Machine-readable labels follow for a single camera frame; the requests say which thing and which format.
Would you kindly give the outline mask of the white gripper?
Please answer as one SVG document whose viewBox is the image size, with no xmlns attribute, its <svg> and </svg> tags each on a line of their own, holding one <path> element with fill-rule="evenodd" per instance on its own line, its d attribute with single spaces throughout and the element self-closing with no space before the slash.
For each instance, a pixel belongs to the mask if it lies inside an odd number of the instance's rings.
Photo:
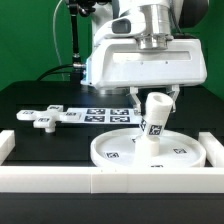
<svg viewBox="0 0 224 224">
<path fill-rule="evenodd" d="M 138 88 L 170 86 L 168 95 L 176 100 L 178 85 L 197 85 L 207 71 L 197 39 L 174 39 L 165 50 L 140 50 L 134 39 L 106 39 L 89 58 L 89 84 L 96 89 L 130 88 L 136 115 L 141 114 Z"/>
</svg>

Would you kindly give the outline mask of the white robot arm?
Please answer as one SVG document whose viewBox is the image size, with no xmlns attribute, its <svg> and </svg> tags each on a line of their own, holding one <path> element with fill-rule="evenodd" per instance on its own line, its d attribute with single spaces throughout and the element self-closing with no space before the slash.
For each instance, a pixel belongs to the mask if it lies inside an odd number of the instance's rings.
<svg viewBox="0 0 224 224">
<path fill-rule="evenodd" d="M 92 15 L 92 53 L 82 83 L 99 91 L 164 88 L 176 99 L 182 86 L 207 77 L 199 39 L 181 32 L 205 17 L 209 0 L 103 0 Z"/>
</svg>

